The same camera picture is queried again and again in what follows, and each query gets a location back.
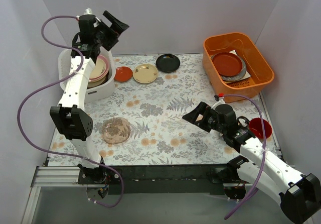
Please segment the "pink round plate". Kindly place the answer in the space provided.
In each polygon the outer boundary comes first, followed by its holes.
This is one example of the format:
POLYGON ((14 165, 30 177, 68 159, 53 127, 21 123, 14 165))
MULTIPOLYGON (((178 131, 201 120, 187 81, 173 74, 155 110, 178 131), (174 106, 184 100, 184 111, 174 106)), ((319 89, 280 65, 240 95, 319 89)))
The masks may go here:
POLYGON ((100 78, 95 79, 95 80, 90 80, 90 81, 98 81, 98 80, 100 80, 101 78, 105 77, 105 76, 107 75, 107 73, 109 72, 109 67, 110 67, 110 65, 109 65, 109 62, 108 62, 107 58, 104 57, 104 56, 102 56, 102 55, 99 55, 99 56, 97 57, 97 59, 98 59, 98 58, 101 58, 102 60, 105 61, 105 63, 106 63, 106 71, 104 72, 104 75, 101 76, 100 78))

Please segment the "large yellow round plate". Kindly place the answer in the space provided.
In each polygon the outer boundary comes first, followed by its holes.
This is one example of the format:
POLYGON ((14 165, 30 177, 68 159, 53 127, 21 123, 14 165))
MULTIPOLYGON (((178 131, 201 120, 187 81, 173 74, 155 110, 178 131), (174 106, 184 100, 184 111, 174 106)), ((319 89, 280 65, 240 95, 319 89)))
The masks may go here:
POLYGON ((100 85, 104 84, 107 80, 108 80, 108 78, 105 76, 104 78, 101 78, 98 81, 88 82, 87 88, 90 89, 90 88, 100 86, 100 85))

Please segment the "cream plate with flowers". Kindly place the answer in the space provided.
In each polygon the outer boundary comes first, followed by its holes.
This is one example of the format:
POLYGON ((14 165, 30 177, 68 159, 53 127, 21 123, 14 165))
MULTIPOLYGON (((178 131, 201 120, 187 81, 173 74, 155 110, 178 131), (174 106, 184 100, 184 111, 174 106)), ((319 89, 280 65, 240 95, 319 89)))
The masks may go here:
POLYGON ((158 78, 158 70, 154 65, 141 64, 133 70, 133 78, 138 83, 149 84, 158 78))

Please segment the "black round plate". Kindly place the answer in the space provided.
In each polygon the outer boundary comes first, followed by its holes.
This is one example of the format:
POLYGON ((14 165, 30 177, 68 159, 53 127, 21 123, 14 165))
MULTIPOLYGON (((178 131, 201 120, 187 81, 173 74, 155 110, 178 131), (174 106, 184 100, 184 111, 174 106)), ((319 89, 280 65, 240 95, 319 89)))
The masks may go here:
POLYGON ((163 54, 157 58, 155 64, 159 71, 164 73, 172 73, 180 67, 181 62, 176 55, 163 54))

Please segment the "cream plate black patch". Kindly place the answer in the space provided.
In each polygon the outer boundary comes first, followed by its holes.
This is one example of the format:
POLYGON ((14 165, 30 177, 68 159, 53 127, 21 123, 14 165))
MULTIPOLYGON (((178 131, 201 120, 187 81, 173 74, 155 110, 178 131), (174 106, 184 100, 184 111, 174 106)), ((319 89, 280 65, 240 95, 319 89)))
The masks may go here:
POLYGON ((106 63, 101 58, 98 58, 95 64, 95 67, 90 75, 90 80, 95 80, 104 75, 106 71, 106 63))

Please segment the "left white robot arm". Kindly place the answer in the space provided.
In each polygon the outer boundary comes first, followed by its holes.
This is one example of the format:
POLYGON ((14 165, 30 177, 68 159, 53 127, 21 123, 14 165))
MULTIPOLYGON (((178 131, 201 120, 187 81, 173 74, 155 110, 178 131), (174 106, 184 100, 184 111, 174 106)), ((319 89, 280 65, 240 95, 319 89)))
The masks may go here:
POLYGON ((72 40, 70 74, 62 98, 50 109, 50 116, 58 132, 69 140, 82 159, 78 167, 85 177, 100 184, 107 172, 103 159, 95 150, 92 141, 93 119, 85 112, 85 95, 101 48, 110 51, 128 25, 119 21, 108 11, 103 15, 111 22, 107 26, 90 10, 77 17, 79 32, 72 40))

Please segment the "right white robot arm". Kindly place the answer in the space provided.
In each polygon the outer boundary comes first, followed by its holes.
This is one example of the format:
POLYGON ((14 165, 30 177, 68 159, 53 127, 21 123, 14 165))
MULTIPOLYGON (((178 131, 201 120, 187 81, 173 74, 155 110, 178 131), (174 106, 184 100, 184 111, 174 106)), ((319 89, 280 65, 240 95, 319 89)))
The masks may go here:
POLYGON ((304 175, 264 149, 260 140, 237 121, 230 105, 211 108, 201 102, 182 118, 206 132, 217 131, 239 153, 227 163, 227 177, 235 183, 244 180, 252 184, 249 195, 261 190, 293 223, 304 223, 320 210, 319 179, 313 174, 304 175))

